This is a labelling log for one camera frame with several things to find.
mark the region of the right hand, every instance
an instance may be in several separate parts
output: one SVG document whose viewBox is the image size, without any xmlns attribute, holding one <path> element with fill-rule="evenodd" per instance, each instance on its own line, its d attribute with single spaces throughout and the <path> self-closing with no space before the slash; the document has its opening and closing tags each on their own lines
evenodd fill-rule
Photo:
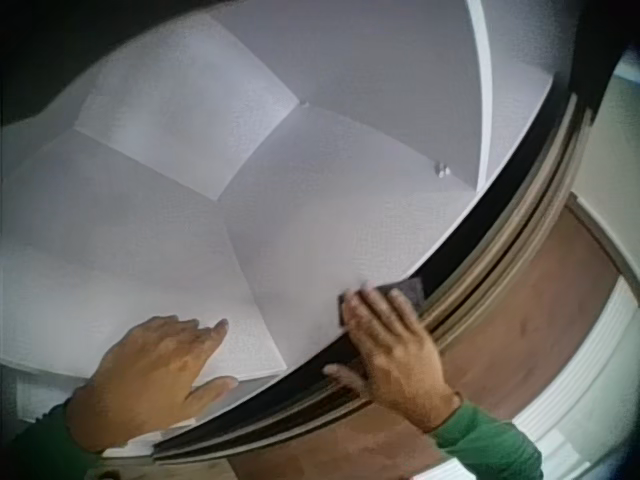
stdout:
<svg viewBox="0 0 640 480">
<path fill-rule="evenodd" d="M 394 410 L 425 433 L 460 407 L 459 396 L 444 379 L 438 348 L 399 290 L 392 290 L 388 299 L 376 289 L 349 291 L 341 308 L 369 380 L 344 365 L 327 365 L 326 375 Z"/>
</svg>

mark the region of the white shelf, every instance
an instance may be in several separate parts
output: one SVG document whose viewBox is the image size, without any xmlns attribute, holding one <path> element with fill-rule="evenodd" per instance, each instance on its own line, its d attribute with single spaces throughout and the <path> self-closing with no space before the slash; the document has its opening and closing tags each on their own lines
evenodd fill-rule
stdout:
<svg viewBox="0 0 640 480">
<path fill-rule="evenodd" d="M 301 100 L 449 165 L 476 188 L 482 101 L 465 0 L 260 0 L 212 15 Z"/>
<path fill-rule="evenodd" d="M 337 295 L 410 272 L 476 197 L 377 130 L 298 108 L 220 197 L 238 261 L 289 367 L 341 333 Z"/>
</svg>

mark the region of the sanding sponge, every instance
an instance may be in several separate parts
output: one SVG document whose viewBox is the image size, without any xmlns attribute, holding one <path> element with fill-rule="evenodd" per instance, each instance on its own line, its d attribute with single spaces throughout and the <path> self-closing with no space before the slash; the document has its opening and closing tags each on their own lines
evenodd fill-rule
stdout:
<svg viewBox="0 0 640 480">
<path fill-rule="evenodd" d="M 424 290 L 422 289 L 422 280 L 419 278 L 408 278 L 406 280 L 401 280 L 396 283 L 388 283 L 386 285 L 381 285 L 376 287 L 380 293 L 386 295 L 394 288 L 400 290 L 411 302 L 413 308 L 416 311 L 420 312 L 422 309 L 422 305 L 424 305 Z M 344 294 L 338 297 L 338 311 L 340 312 L 340 325 L 344 325 L 344 319 L 342 318 L 342 309 L 340 306 L 344 301 Z"/>
</svg>

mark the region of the fingernail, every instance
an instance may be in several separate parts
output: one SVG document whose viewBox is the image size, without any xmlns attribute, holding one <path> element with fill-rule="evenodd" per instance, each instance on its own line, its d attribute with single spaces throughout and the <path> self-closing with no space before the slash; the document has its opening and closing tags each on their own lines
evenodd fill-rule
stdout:
<svg viewBox="0 0 640 480">
<path fill-rule="evenodd" d="M 337 371 L 338 371 L 338 367 L 336 367 L 333 364 L 325 365 L 324 368 L 322 369 L 322 373 L 324 373 L 325 375 L 332 375 L 332 374 L 336 373 Z"/>
</svg>

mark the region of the wrist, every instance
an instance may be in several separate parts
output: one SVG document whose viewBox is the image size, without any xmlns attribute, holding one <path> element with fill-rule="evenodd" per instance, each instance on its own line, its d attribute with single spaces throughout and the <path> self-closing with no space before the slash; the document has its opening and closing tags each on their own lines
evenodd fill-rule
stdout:
<svg viewBox="0 0 640 480">
<path fill-rule="evenodd" d="M 424 433 L 431 433 L 444 425 L 460 408 L 460 395 L 449 386 L 433 392 L 423 407 L 407 416 L 407 419 Z"/>
<path fill-rule="evenodd" d="M 100 453 L 113 445 L 101 438 L 105 432 L 96 424 L 100 413 L 90 390 L 91 386 L 85 385 L 74 392 L 66 405 L 65 423 L 76 445 L 87 452 Z"/>
</svg>

